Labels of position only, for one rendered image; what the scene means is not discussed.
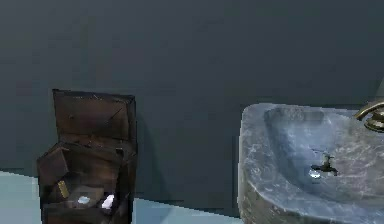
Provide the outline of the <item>grey marble sink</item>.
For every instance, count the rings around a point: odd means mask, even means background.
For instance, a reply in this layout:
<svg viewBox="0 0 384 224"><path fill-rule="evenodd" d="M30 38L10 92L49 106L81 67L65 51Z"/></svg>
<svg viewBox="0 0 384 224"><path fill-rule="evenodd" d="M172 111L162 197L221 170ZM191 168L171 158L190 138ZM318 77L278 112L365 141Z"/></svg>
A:
<svg viewBox="0 0 384 224"><path fill-rule="evenodd" d="M323 155L338 175L309 175ZM347 109L259 103L242 113L244 224L384 224L384 133Z"/></svg>

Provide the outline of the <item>dark sink drain plug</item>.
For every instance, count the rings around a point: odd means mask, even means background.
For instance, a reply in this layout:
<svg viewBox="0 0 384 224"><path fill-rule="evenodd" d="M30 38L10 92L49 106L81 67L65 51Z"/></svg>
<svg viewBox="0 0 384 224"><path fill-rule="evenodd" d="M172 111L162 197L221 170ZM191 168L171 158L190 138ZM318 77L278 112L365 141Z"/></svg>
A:
<svg viewBox="0 0 384 224"><path fill-rule="evenodd" d="M309 175L315 179L319 179L322 173L331 173L333 176L337 176L338 170L332 166L332 159L333 156L324 154L323 161L320 165L314 164L310 166Z"/></svg>

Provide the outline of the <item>brass sink faucet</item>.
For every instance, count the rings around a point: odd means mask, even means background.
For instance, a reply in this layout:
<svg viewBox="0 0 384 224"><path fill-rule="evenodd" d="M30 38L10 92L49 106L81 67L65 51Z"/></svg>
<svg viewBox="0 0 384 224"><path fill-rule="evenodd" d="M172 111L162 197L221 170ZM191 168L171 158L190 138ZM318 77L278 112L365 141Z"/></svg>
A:
<svg viewBox="0 0 384 224"><path fill-rule="evenodd" d="M370 117L365 120L364 126L371 131L384 133L384 100L368 102L353 117L362 121L368 114Z"/></svg>

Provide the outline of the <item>dark brown open box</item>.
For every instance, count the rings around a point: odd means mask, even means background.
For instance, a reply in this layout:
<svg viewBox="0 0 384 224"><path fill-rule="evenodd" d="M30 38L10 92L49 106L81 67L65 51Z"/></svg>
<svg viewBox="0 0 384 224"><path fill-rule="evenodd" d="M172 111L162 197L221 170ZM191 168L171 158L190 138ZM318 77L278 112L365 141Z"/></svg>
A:
<svg viewBox="0 0 384 224"><path fill-rule="evenodd" d="M136 101L54 89L57 142L36 160L42 224L132 224Z"/></svg>

